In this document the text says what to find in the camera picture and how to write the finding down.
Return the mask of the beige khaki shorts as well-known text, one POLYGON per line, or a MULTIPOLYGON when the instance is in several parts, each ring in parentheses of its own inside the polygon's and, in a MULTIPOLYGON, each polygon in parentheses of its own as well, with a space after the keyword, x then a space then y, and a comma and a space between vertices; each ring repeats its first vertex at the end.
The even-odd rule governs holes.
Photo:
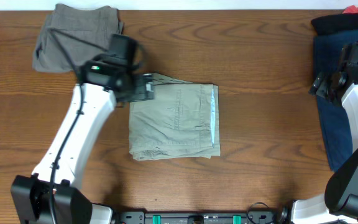
POLYGON ((130 104, 129 152, 135 160, 220 156, 219 88, 159 73, 154 98, 130 104))

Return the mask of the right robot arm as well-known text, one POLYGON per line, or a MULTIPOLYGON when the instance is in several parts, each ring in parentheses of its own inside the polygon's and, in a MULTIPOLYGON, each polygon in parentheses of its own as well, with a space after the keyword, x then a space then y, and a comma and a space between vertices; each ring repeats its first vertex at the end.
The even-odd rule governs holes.
POLYGON ((330 178, 324 194, 293 203, 290 223, 358 223, 358 73, 356 77, 341 98, 353 153, 330 178))

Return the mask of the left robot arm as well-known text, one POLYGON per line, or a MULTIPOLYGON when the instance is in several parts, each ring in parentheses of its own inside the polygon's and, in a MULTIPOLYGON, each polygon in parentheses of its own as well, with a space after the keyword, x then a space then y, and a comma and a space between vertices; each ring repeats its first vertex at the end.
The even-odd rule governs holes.
POLYGON ((11 195, 21 223, 114 223, 114 210, 80 191, 93 146, 118 102, 152 98, 151 76, 134 75, 134 54, 100 54, 80 68, 70 107, 31 176, 18 175, 11 195))

